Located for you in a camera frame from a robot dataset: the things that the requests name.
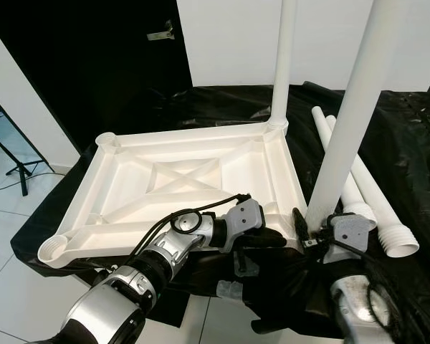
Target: white tray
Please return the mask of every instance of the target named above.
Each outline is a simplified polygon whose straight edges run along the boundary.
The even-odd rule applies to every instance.
[[[38,258],[60,268],[73,259],[129,254],[159,219],[234,194],[251,194],[269,228],[297,248],[291,213],[306,203],[282,130],[266,123],[162,133],[100,135],[97,152],[56,234]],[[235,201],[218,206],[225,214]]]

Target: white tile floor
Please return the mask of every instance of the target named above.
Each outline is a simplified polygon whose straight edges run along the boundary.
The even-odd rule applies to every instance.
[[[1,135],[11,147],[16,147],[16,142],[19,142],[16,134],[5,129]],[[35,158],[28,154],[29,151],[21,150],[20,153],[23,160]],[[0,187],[17,181],[15,175],[4,175],[12,167],[12,161],[0,151]],[[41,165],[36,173],[43,171],[47,168]],[[61,179],[61,176],[33,178],[29,181],[29,195],[26,197],[22,197],[19,185],[0,191],[0,343],[17,344],[52,337],[67,311],[87,290],[72,277],[40,276],[13,255],[9,244]],[[341,343],[340,340],[298,335],[291,330],[257,335],[250,329],[250,322],[255,318],[255,314],[243,305],[191,296],[180,328],[148,320],[138,343]]]

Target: white wall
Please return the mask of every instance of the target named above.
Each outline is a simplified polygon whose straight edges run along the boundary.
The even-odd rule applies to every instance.
[[[80,157],[0,40],[0,106],[55,168]]]
[[[194,86],[270,85],[280,0],[177,0]],[[291,83],[345,89],[372,0],[299,0]],[[384,89],[430,85],[430,0],[413,0]]]

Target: white pole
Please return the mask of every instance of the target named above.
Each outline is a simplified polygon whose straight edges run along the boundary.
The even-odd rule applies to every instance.
[[[331,139],[331,129],[323,115],[322,109],[319,106],[312,108],[312,116],[314,117],[315,125],[317,126],[318,135],[322,141],[323,148],[326,150]],[[373,210],[365,203],[358,190],[357,184],[353,180],[352,173],[349,172],[345,181],[343,192],[341,193],[341,201],[343,202],[345,213],[355,213],[363,215],[371,223],[371,229],[377,225],[376,217]]]
[[[271,117],[267,121],[272,129],[287,129],[287,100],[290,85],[292,43],[295,30],[297,0],[282,0],[280,11],[279,44],[275,65],[274,91]]]
[[[336,124],[335,116],[328,116],[326,120],[332,130]],[[378,219],[378,238],[385,253],[389,257],[399,258],[416,252],[419,249],[419,243],[414,234],[400,222],[381,188],[358,154],[353,161],[352,174],[363,198],[371,206]]]
[[[374,0],[306,213],[313,233],[335,210],[360,147],[407,13],[407,0]]]

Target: tripod stand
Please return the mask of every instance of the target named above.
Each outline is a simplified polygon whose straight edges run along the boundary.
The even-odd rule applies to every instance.
[[[29,171],[26,166],[30,166],[30,165],[37,165],[38,163],[46,163],[45,160],[37,160],[37,161],[31,161],[29,163],[22,163],[21,161],[19,161],[1,142],[0,142],[0,148],[3,150],[3,152],[5,152],[5,154],[8,155],[8,157],[10,159],[12,159],[15,164],[16,167],[11,169],[10,171],[6,172],[5,174],[7,176],[9,176],[11,173],[13,173],[14,171],[18,171],[19,172],[19,179],[21,181],[21,190],[22,190],[22,196],[27,196],[29,194],[28,190],[27,190],[27,183],[26,183],[26,176],[29,177],[32,175],[32,172]]]

